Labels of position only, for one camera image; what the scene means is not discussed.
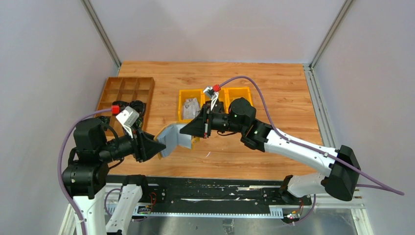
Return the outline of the yellow leather card holder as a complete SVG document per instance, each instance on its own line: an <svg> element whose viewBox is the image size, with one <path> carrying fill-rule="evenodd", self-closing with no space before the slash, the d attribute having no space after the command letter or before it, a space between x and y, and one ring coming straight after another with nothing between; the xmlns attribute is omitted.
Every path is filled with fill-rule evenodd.
<svg viewBox="0 0 415 235"><path fill-rule="evenodd" d="M187 125L187 122L176 121L162 128L154 137L154 140L163 143L166 148L158 153L158 158L166 158L176 149L177 146L194 149L194 145L200 141L199 137L180 134L180 130Z"/></svg>

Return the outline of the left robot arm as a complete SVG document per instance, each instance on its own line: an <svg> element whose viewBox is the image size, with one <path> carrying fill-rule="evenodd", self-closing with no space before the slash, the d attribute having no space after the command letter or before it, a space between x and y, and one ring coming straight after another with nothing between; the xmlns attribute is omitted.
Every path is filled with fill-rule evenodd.
<svg viewBox="0 0 415 235"><path fill-rule="evenodd" d="M166 146L154 136L134 129L133 134L108 141L105 129L114 131L99 118L87 118L72 129L75 147L71 150L68 166L62 173L64 192L72 200L73 209L85 235L122 235L129 227L132 212L141 198L151 196L144 175L128 175L123 182L122 196L111 221L105 222L105 186L108 164L132 155L142 163Z"/></svg>

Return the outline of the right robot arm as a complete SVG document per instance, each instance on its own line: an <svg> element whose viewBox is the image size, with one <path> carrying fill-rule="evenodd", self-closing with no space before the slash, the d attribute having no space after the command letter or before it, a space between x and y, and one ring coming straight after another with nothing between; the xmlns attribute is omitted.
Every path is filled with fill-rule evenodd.
<svg viewBox="0 0 415 235"><path fill-rule="evenodd" d="M256 108L245 98L237 98L226 113L222 105L211 107L207 101L200 113L180 129L181 134L208 138L212 131L236 132L241 142L252 150L286 156L316 170L316 173L284 178L276 197L285 203L318 193L351 201L359 178L359 164L353 150L315 145L274 130L270 124L256 119Z"/></svg>

